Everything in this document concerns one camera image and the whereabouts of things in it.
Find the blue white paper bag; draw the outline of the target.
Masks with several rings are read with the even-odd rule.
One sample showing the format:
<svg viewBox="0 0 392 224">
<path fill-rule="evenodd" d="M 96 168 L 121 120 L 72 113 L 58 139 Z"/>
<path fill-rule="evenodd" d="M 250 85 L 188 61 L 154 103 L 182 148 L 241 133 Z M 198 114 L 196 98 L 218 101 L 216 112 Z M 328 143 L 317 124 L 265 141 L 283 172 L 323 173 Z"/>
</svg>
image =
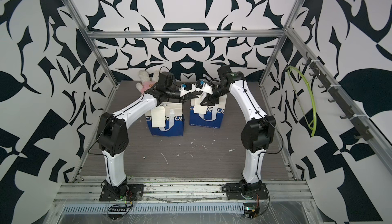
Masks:
<svg viewBox="0 0 392 224">
<path fill-rule="evenodd" d="M 219 129 L 224 117 L 226 100 L 227 95 L 221 96 L 219 103 L 214 106 L 207 106 L 207 113 L 203 115 L 194 113 L 195 99 L 192 99 L 190 102 L 189 124 L 191 126 Z"/>
<path fill-rule="evenodd" d="M 164 128 L 152 128 L 151 111 L 145 114 L 148 128 L 153 136 L 183 136 L 184 133 L 184 115 L 181 103 L 162 103 L 160 106 L 165 107 Z"/>
</svg>

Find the white paper receipt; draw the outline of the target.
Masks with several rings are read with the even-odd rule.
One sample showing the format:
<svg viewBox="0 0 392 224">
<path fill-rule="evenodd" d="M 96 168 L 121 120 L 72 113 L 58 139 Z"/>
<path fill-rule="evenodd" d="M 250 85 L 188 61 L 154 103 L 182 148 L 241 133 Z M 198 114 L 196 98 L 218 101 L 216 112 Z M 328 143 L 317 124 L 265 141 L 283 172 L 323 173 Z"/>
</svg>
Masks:
<svg viewBox="0 0 392 224">
<path fill-rule="evenodd" d="M 201 106 L 202 100 L 200 98 L 195 99 L 194 104 L 194 113 L 195 114 L 206 114 L 207 113 L 207 106 Z"/>
<path fill-rule="evenodd" d="M 158 106 L 151 110 L 152 128 L 164 128 L 165 122 L 165 107 Z"/>
</svg>

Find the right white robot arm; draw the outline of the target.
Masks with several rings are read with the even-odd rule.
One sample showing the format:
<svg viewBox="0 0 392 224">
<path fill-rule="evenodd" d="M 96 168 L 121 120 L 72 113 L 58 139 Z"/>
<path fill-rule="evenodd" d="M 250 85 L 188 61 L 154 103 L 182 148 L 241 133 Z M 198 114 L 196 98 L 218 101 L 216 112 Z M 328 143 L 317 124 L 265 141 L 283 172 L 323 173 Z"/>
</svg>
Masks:
<svg viewBox="0 0 392 224">
<path fill-rule="evenodd" d="M 214 106 L 220 97 L 228 93 L 235 98 L 246 121 L 241 132 L 241 141 L 246 149 L 243 180 L 248 185 L 259 183 L 262 160 L 273 141 L 276 120 L 258 105 L 242 72 L 233 72 L 227 65 L 221 66 L 217 72 L 220 83 L 212 87 L 212 93 L 207 94 L 200 105 Z"/>
</svg>

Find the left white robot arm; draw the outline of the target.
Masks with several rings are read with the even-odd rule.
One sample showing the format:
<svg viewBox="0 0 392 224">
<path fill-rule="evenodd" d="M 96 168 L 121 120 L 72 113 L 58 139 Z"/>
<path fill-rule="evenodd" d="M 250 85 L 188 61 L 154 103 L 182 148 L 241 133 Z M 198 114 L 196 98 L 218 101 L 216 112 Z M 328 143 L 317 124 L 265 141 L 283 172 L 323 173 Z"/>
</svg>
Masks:
<svg viewBox="0 0 392 224">
<path fill-rule="evenodd" d="M 105 157 L 107 186 L 114 189 L 127 186 L 124 151 L 129 143 L 128 129 L 143 115 L 148 118 L 152 135 L 183 135 L 182 105 L 193 97 L 183 88 L 176 83 L 172 73 L 162 72 L 158 82 L 144 91 L 135 102 L 117 112 L 101 116 L 96 142 Z"/>
</svg>

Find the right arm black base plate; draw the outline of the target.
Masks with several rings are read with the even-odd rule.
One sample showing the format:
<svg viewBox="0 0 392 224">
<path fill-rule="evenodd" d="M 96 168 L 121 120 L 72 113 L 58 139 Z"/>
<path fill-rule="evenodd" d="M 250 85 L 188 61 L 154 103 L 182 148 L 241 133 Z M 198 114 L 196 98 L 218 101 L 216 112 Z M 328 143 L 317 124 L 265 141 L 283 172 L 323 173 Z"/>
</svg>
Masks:
<svg viewBox="0 0 392 224">
<path fill-rule="evenodd" d="M 226 193 L 227 199 L 268 199 L 269 194 L 264 183 L 258 182 L 248 184 L 245 181 L 239 183 L 227 183 L 222 187 L 222 192 Z"/>
</svg>

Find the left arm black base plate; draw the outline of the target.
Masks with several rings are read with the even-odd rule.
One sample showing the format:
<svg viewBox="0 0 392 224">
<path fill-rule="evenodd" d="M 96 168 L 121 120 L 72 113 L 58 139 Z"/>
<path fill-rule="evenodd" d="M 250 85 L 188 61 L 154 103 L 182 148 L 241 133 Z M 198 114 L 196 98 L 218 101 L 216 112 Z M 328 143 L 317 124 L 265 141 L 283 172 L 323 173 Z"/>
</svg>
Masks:
<svg viewBox="0 0 392 224">
<path fill-rule="evenodd" d="M 114 202 L 114 201 L 138 201 L 143 197 L 143 184 L 122 184 L 119 187 L 114 187 L 107 182 L 102 186 L 100 202 Z"/>
</svg>

